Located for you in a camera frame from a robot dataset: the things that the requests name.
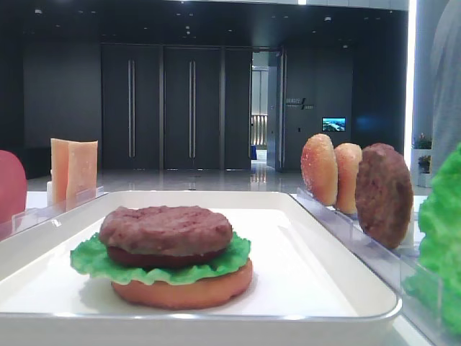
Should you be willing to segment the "sesame bun slice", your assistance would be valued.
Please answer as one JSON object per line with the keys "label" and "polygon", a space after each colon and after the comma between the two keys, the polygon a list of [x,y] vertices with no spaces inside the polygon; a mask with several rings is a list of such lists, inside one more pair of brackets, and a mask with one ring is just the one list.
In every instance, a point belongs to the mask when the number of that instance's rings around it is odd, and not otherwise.
{"label": "sesame bun slice", "polygon": [[300,166],[307,190],[323,205],[333,205],[338,193],[338,165],[330,137],[321,133],[310,137],[303,146]]}
{"label": "sesame bun slice", "polygon": [[342,143],[334,149],[338,165],[338,193],[335,208],[345,214],[357,212],[355,190],[362,149],[354,143]]}

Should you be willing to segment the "potted plant lower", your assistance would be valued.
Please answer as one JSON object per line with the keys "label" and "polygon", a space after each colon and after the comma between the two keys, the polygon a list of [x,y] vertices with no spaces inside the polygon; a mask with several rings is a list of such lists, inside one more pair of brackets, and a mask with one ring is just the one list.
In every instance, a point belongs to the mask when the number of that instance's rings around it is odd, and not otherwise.
{"label": "potted plant lower", "polygon": [[418,159],[419,172],[421,174],[429,174],[431,169],[431,155],[423,155]]}

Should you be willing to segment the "sesame bun slice near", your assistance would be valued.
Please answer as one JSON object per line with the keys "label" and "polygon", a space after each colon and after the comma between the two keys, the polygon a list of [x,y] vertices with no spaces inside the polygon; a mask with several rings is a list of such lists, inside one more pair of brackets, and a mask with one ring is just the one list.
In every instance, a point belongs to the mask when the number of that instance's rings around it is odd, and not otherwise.
{"label": "sesame bun slice near", "polygon": [[357,212],[355,190],[362,149],[354,143],[342,143],[334,149],[338,165],[338,193],[335,208],[345,214]]}

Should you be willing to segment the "brown meat patty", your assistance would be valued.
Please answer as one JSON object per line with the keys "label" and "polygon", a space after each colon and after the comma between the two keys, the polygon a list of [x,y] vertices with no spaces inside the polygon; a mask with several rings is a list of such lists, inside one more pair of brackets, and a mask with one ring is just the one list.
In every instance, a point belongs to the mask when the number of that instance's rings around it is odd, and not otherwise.
{"label": "brown meat patty", "polygon": [[107,247],[175,257],[220,251],[232,238],[223,214],[199,206],[119,207],[105,217],[99,231]]}
{"label": "brown meat patty", "polygon": [[397,248],[410,223],[413,188],[405,160],[392,146],[375,143],[362,150],[355,200],[363,232],[388,249]]}

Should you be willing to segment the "bottom burger bun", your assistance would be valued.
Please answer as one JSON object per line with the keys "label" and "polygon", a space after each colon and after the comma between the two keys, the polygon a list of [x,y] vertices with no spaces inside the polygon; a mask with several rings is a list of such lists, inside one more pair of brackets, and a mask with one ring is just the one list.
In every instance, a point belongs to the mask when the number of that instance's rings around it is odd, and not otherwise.
{"label": "bottom burger bun", "polygon": [[215,278],[204,278],[187,285],[170,285],[158,281],[151,285],[134,280],[127,285],[112,282],[121,299],[142,306],[167,310],[207,309],[231,301],[243,294],[253,278],[253,263],[235,272]]}

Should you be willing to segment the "brown meat patty front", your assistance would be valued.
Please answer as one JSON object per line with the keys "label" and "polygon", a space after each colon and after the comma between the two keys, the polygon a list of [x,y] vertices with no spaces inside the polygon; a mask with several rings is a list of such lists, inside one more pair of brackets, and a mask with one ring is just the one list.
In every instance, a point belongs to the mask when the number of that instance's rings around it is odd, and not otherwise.
{"label": "brown meat patty front", "polygon": [[107,247],[175,257],[220,251],[232,238],[223,214],[199,206],[119,207],[105,217],[99,231]]}

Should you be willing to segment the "potted plant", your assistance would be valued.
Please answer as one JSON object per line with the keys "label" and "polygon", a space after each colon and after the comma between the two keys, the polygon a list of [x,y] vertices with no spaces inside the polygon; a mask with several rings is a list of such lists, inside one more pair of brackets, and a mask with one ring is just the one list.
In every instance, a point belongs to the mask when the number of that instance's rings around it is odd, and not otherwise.
{"label": "potted plant", "polygon": [[419,172],[421,174],[429,174],[431,169],[431,155],[423,155],[418,159]]}
{"label": "potted plant", "polygon": [[424,133],[420,133],[413,140],[414,149],[431,149],[432,140],[427,137]]}

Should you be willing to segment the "red tomato slice standing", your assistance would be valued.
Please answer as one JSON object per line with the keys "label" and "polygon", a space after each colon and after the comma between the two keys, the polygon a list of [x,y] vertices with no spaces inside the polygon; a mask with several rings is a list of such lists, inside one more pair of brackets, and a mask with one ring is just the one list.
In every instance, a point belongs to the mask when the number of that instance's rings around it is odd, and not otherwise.
{"label": "red tomato slice standing", "polygon": [[26,208],[27,180],[21,161],[11,152],[1,150],[1,223]]}

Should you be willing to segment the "clear acrylic rack left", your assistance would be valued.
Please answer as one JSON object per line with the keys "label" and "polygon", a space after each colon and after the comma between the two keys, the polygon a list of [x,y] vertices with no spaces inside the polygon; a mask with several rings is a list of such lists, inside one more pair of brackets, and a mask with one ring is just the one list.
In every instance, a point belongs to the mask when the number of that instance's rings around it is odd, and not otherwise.
{"label": "clear acrylic rack left", "polygon": [[44,208],[27,208],[25,211],[13,215],[7,222],[1,224],[1,241],[36,226],[39,223],[54,219],[103,194],[104,187],[98,186],[95,190],[78,192],[75,198],[59,202],[55,205],[46,205]]}

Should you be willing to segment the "orange cheese slice rear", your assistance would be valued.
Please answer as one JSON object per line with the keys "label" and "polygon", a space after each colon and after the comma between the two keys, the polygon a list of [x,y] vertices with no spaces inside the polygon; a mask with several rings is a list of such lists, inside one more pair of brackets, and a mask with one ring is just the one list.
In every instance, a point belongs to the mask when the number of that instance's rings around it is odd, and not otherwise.
{"label": "orange cheese slice rear", "polygon": [[68,184],[68,145],[69,141],[51,138],[51,182],[52,202],[57,204],[66,199]]}

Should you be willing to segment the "brown meat patty rear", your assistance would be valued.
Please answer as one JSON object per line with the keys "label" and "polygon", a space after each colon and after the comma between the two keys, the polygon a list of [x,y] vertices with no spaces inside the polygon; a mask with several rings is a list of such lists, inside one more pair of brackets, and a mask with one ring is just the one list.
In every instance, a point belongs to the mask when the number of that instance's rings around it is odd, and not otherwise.
{"label": "brown meat patty rear", "polygon": [[392,146],[375,143],[362,150],[355,200],[363,232],[388,249],[397,248],[410,223],[413,188],[405,160]]}

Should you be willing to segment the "white rectangular tray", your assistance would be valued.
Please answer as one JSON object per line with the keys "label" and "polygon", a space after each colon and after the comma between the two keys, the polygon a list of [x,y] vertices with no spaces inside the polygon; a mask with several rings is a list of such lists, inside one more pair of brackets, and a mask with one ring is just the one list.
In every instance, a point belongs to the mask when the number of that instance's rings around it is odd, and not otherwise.
{"label": "white rectangular tray", "polygon": [[[69,255],[119,206],[199,205],[251,242],[254,279],[216,309],[120,300]],[[1,243],[3,345],[384,345],[400,296],[280,192],[111,192]]]}

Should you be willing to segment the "potted plant upper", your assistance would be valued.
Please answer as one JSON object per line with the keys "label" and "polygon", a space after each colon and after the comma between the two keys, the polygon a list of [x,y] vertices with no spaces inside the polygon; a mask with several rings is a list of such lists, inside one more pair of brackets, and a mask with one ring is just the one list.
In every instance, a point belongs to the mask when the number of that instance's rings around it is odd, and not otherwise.
{"label": "potted plant upper", "polygon": [[431,149],[432,140],[427,137],[424,133],[420,133],[413,140],[414,149]]}

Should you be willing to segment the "orange cheese slice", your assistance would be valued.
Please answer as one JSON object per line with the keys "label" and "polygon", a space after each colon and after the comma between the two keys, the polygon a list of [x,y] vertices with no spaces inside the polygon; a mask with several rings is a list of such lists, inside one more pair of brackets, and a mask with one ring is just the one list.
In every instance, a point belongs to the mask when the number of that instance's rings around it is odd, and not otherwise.
{"label": "orange cheese slice", "polygon": [[66,210],[96,196],[98,141],[68,144]]}
{"label": "orange cheese slice", "polygon": [[68,184],[68,145],[69,141],[51,138],[51,182],[52,202],[57,204],[66,199]]}

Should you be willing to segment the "dark double door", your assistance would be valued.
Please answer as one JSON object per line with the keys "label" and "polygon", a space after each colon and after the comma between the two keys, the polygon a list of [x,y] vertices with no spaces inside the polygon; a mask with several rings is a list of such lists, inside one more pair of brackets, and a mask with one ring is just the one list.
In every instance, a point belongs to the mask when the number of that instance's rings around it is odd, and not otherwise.
{"label": "dark double door", "polygon": [[248,48],[102,46],[105,169],[248,169]]}

